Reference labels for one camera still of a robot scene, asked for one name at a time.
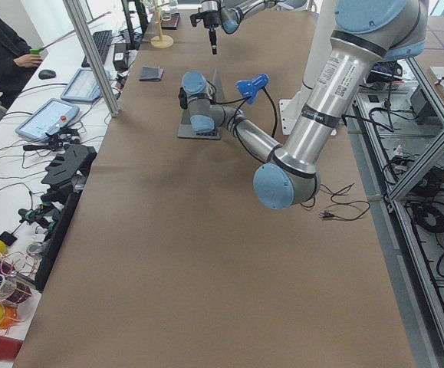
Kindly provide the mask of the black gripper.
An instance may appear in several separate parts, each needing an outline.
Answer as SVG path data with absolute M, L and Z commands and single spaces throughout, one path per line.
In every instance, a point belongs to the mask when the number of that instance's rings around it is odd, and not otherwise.
M 204 28 L 209 28 L 209 41 L 212 52 L 215 52 L 215 29 L 220 26 L 220 16 L 217 11 L 201 11 L 189 16 L 191 25 L 196 27 L 202 21 Z

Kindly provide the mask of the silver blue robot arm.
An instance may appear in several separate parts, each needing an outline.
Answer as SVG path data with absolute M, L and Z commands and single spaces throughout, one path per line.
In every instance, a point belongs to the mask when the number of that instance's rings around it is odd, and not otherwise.
M 314 198 L 320 188 L 317 158 L 373 66 L 417 56 L 424 49 L 426 1 L 334 1 L 323 7 L 331 50 L 285 143 L 218 102 L 216 89 L 198 71 L 183 75 L 179 104 L 195 134 L 225 127 L 257 159 L 253 186 L 270 209 L 286 209 Z
M 313 10 L 314 1 L 201 1 L 196 13 L 189 16 L 193 27 L 202 22 L 208 31 L 212 54 L 218 53 L 216 29 L 220 27 L 227 35 L 237 32 L 241 23 L 250 16 L 267 9 L 283 9 L 289 11 Z

